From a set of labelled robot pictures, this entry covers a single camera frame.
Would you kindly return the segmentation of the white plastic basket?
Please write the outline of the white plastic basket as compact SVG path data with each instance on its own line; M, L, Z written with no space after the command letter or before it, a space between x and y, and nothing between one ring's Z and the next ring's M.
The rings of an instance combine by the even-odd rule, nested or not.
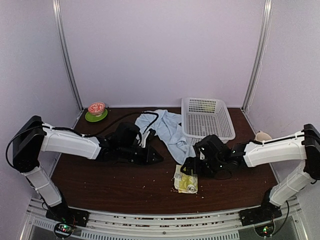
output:
M218 136L225 144L236 137L227 106L220 99L182 98L181 127L192 146L208 135Z

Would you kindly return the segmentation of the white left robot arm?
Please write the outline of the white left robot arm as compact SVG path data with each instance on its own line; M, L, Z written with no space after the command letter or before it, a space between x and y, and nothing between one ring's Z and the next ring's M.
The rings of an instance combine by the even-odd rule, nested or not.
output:
M136 165L153 165L164 158L149 144L156 134L150 129L141 132L132 122L121 122L114 132L106 136L82 134L68 127L44 123L38 115L32 116L6 146L5 156L12 151L7 163L34 187L52 213L61 222L72 218L63 195L41 166L40 152L57 152L83 157L98 162L124 159Z

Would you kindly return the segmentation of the light blue towel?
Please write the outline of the light blue towel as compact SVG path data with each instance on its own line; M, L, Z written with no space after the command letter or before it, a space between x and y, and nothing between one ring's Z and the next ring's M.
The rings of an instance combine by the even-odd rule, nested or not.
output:
M166 145L172 158L178 164L183 165L187 158L195 157L196 152L183 134L181 123L182 116L180 114L169 112L166 109L145 112L135 120L135 125L140 128L141 133L150 129L155 130L156 135Z

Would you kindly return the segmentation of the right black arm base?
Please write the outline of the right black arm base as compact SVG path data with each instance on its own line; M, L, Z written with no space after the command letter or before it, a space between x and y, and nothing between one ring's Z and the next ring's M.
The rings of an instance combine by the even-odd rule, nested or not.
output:
M271 188L269 188L263 196L260 206L247 208L239 212L239 217L242 226L259 224L266 221L271 221L282 216L282 211L279 206L270 202Z

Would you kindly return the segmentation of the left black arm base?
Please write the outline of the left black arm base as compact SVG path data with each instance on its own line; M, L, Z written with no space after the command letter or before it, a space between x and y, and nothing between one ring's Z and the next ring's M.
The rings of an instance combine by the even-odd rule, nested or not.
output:
M46 202L44 203L47 206L46 218L72 226L87 226L89 212L86 210L70 208L64 197L62 197L61 203L56 206L50 206Z

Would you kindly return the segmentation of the green patterned towel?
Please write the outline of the green patterned towel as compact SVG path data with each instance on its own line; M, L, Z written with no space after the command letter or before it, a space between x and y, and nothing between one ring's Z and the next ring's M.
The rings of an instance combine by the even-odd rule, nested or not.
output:
M197 194L198 193L198 175L187 175L181 172L181 165L175 166L174 172L174 188L178 193Z

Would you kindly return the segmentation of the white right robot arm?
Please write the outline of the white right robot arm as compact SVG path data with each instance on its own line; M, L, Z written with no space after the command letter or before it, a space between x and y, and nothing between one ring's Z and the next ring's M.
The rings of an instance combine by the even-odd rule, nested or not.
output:
M303 130L271 140L250 140L229 148L218 136L208 135L195 148L199 156L188 157L180 171L186 175L214 177L221 170L231 171L245 164L260 165L299 160L300 164L281 183L266 192L266 202L256 210L259 220L268 220L290 197L307 184L320 179L320 133L312 124Z

